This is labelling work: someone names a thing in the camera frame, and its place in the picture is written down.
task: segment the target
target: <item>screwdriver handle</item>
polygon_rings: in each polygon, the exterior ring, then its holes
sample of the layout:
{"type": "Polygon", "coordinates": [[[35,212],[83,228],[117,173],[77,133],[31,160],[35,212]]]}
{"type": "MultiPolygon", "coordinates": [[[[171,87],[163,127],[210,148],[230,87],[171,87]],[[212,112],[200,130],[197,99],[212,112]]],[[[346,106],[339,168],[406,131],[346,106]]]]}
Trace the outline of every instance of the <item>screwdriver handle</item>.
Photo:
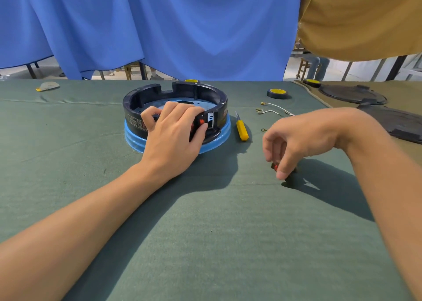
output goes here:
{"type": "Polygon", "coordinates": [[[236,122],[236,126],[238,128],[240,140],[242,140],[242,141],[248,140],[249,139],[248,131],[246,131],[246,127],[245,127],[245,124],[243,123],[243,121],[238,120],[236,122]]]}

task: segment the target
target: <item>hand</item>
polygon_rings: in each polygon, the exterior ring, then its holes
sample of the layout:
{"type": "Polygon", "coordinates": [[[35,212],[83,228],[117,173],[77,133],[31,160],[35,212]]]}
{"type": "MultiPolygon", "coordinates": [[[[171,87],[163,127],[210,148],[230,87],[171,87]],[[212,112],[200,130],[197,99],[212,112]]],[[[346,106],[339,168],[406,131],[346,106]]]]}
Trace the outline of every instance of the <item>hand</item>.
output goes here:
{"type": "Polygon", "coordinates": [[[162,110],[151,106],[142,112],[148,129],[142,166],[160,174],[164,182],[184,172],[198,156],[205,139],[206,123],[189,142],[192,123],[201,112],[204,112],[201,107],[177,102],[167,102],[162,110]],[[157,122],[154,114],[160,115],[157,122]]]}
{"type": "Polygon", "coordinates": [[[365,112],[355,108],[321,109],[283,118],[264,134],[262,147],[268,162],[278,165],[277,179],[285,180],[299,160],[323,154],[333,147],[344,149],[357,129],[379,127],[365,112]]]}

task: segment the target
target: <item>black round lid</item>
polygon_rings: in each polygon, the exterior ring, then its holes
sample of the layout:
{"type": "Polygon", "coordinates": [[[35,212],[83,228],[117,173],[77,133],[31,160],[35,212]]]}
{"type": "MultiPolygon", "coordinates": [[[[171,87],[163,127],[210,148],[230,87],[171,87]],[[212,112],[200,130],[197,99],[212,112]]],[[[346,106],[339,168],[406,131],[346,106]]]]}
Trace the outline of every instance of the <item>black round lid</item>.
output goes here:
{"type": "Polygon", "coordinates": [[[357,108],[374,117],[393,137],[422,144],[421,115],[368,103],[357,108]]]}
{"type": "Polygon", "coordinates": [[[385,96],[370,90],[365,85],[356,85],[354,87],[321,85],[319,91],[328,97],[351,103],[369,102],[372,105],[383,105],[387,103],[385,96]]]}

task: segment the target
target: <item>floor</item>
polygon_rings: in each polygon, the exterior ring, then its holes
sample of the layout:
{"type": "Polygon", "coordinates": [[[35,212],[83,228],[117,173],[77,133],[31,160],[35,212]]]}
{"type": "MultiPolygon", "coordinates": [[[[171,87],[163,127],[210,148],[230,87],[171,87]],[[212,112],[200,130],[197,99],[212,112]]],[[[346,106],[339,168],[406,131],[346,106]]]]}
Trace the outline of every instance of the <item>floor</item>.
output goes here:
{"type": "MultiPolygon", "coordinates": [[[[287,64],[286,71],[284,73],[284,81],[291,81],[296,80],[296,74],[298,73],[300,59],[298,58],[290,58],[287,64]]],[[[37,76],[38,79],[51,79],[51,80],[62,80],[66,79],[66,77],[60,77],[59,75],[62,73],[62,70],[59,67],[56,59],[54,57],[47,58],[45,60],[38,62],[39,69],[32,64],[32,68],[37,76]]],[[[151,70],[149,67],[146,67],[147,70],[147,77],[151,77],[151,70]]],[[[164,78],[165,80],[172,80],[172,77],[163,74],[157,71],[157,74],[164,78]]],[[[7,68],[7,69],[0,69],[0,75],[2,75],[3,80],[12,80],[12,79],[31,79],[29,71],[27,67],[20,66],[15,68],[7,68]]],[[[104,77],[106,80],[126,80],[126,74],[124,70],[115,70],[115,71],[104,71],[104,77]]],[[[343,73],[337,69],[327,69],[325,75],[325,81],[340,81],[343,77],[343,73]]],[[[92,77],[93,80],[101,80],[100,73],[98,71],[94,72],[92,77]]],[[[139,68],[132,69],[132,80],[142,80],[140,75],[139,68]]],[[[347,81],[362,81],[362,79],[348,75],[346,78],[347,81]]]]}

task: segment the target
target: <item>shoe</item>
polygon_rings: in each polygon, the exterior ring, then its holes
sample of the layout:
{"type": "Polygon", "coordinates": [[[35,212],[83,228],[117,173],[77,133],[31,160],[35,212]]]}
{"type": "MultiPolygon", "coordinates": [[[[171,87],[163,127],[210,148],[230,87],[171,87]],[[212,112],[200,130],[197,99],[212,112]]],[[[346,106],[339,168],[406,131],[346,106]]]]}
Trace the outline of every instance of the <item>shoe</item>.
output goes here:
{"type": "Polygon", "coordinates": [[[151,76],[150,80],[164,80],[164,78],[161,78],[159,75],[155,74],[151,76]]]}

